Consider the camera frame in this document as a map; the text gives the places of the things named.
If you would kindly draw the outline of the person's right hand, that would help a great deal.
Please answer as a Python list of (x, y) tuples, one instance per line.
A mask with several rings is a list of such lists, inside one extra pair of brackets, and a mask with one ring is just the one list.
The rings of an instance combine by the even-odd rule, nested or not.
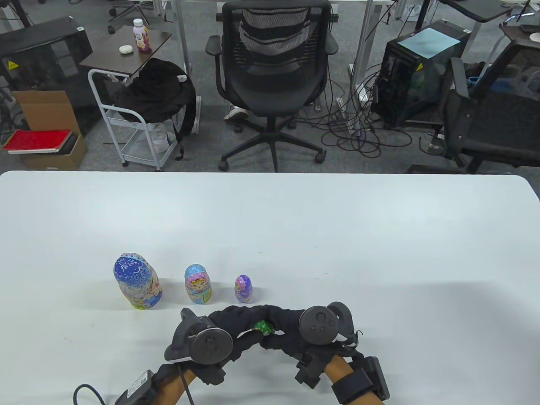
[(297, 360), (295, 379), (314, 389), (335, 356), (362, 362), (358, 333), (351, 311), (342, 302), (314, 305), (308, 309), (282, 309), (264, 305), (275, 333), (262, 340), (264, 349), (282, 350)]

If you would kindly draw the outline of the person's left hand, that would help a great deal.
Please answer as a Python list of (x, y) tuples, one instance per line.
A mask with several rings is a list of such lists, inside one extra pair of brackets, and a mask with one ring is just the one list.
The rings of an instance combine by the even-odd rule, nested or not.
[(211, 326), (194, 340), (194, 364), (189, 368), (206, 385), (224, 382), (224, 366), (237, 361), (243, 352), (272, 336), (274, 327), (261, 307), (231, 305), (208, 316)]

